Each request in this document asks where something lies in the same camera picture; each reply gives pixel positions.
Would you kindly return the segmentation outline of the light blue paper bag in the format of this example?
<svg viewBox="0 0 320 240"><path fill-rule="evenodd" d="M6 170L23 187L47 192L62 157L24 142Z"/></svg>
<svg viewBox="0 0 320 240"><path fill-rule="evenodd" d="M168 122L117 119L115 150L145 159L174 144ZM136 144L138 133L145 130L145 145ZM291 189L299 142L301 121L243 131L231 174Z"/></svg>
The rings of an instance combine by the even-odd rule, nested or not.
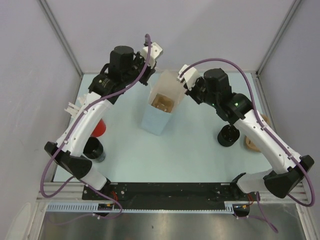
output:
<svg viewBox="0 0 320 240"><path fill-rule="evenodd" d="M165 70L151 88L145 107L141 128L161 135L185 96L186 89L177 79L178 74Z"/></svg>

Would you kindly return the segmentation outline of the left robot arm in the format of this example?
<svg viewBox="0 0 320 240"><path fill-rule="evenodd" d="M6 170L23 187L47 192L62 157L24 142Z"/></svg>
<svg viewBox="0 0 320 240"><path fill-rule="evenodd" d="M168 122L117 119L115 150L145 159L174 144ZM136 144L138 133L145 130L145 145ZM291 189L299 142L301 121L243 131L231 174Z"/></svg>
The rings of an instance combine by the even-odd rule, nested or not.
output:
<svg viewBox="0 0 320 240"><path fill-rule="evenodd" d="M116 46L110 53L109 63L103 66L89 85L84 102L71 125L60 138L55 142L47 142L44 147L52 162L93 187L93 194L100 200L110 196L111 188L107 185L108 179L84 156L85 146L119 95L137 82L148 84L162 53L163 49L155 42L138 52L129 46Z"/></svg>

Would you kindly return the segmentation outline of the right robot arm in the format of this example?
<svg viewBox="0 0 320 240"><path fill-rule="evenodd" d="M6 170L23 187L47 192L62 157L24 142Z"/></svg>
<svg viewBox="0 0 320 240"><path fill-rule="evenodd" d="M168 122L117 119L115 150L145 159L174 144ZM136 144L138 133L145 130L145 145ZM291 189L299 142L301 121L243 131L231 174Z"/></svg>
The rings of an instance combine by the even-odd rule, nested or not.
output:
<svg viewBox="0 0 320 240"><path fill-rule="evenodd" d="M238 175L230 188L231 196L242 201L250 192L269 191L278 198L285 198L303 179L304 175L293 160L305 171L310 170L314 160L301 156L290 148L281 148L272 138L276 133L266 124L253 103L242 93L235 93L228 75L220 68L209 69L203 75L194 68L180 71L178 79L185 82L186 94L196 103L206 103L215 108L216 114L248 137L271 165L271 169L257 173Z"/></svg>

